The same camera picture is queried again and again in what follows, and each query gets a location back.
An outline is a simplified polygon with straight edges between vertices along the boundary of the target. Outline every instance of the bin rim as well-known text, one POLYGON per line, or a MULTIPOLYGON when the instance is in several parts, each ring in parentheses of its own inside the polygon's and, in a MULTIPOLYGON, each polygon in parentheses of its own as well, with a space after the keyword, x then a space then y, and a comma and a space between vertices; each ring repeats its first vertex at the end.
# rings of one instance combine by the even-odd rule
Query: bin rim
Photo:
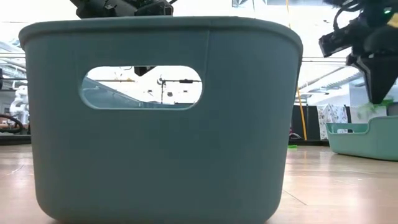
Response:
POLYGON ((292 29, 276 22, 264 21, 248 17, 237 16, 138 16, 138 17, 107 17, 82 19, 71 21, 49 21, 38 22, 24 27, 19 32, 21 47, 30 39, 47 34, 71 34, 71 33, 93 33, 123 32, 131 29, 137 30, 175 30, 175 29, 226 29, 226 30, 251 30, 266 31, 278 34, 293 42, 300 56, 303 54, 303 43, 300 36, 292 29))
MULTIPOLYGON (((360 125, 367 125, 368 126, 367 130, 365 132, 363 132, 363 133, 350 133, 350 135, 352 135, 352 136, 353 135, 366 135, 366 134, 368 134, 371 131, 372 126, 374 126, 374 123, 377 123, 377 121, 384 120, 384 119, 397 120, 398 119, 398 115, 397 116, 378 116, 378 117, 374 117, 374 118, 369 119, 368 123, 364 123, 364 124, 363 123, 358 123, 360 125)), ((329 132, 329 129, 327 127, 330 126, 330 125, 334 125, 334 124, 339 125, 339 123, 326 123, 326 131, 328 132, 328 134, 345 135, 344 133, 332 133, 332 132, 329 132)))

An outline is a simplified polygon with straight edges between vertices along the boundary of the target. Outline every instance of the white robot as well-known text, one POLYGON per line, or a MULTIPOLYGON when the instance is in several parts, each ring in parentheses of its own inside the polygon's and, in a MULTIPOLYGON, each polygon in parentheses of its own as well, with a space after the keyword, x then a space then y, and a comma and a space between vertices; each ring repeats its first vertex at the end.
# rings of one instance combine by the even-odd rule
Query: white robot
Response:
POLYGON ((29 99, 26 85, 21 85, 15 92, 15 99, 10 106, 10 115, 23 125, 29 124, 29 99))

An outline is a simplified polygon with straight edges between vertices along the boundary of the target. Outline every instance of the teal bin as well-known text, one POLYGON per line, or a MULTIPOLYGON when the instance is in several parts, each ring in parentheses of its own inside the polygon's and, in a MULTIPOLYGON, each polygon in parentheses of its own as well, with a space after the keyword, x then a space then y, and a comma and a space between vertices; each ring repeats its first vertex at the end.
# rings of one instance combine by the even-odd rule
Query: teal bin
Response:
POLYGON ((331 150, 338 154, 398 161, 398 116, 383 116, 369 120, 369 124, 326 124, 331 150), (352 133, 337 133, 337 130, 352 133))
POLYGON ((48 215, 261 224, 276 211, 303 52, 295 32, 239 17, 125 17, 43 22, 19 37, 36 195, 48 215), (191 67, 203 93, 179 109, 85 99, 89 70, 129 65, 191 67))

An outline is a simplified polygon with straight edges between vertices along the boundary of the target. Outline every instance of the wooden floor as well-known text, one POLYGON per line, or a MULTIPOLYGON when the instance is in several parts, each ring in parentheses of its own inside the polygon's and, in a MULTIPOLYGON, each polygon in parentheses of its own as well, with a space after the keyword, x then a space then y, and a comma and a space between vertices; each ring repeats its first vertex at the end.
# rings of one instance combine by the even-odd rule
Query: wooden floor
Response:
MULTIPOLYGON (((34 195, 30 146, 0 147, 0 223, 58 224, 34 195)), ((289 151, 278 211, 267 223, 398 223, 398 162, 289 151)))

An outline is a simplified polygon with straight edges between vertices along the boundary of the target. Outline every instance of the yellow pole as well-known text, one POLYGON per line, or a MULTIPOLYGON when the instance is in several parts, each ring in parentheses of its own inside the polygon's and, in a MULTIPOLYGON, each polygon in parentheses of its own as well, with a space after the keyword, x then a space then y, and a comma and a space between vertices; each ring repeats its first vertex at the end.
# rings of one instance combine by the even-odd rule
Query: yellow pole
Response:
MULTIPOLYGON (((289 16, 289 18, 288 18, 289 28, 292 28, 292 25, 290 23, 289 0, 286 0, 286 9, 287 9, 287 16, 289 16)), ((307 140, 307 129, 305 127, 304 110, 303 110, 303 104, 301 102, 299 87, 297 87, 297 97, 298 97, 298 102, 300 103, 300 113, 301 113, 301 121, 303 123, 304 140, 306 141, 307 140)))

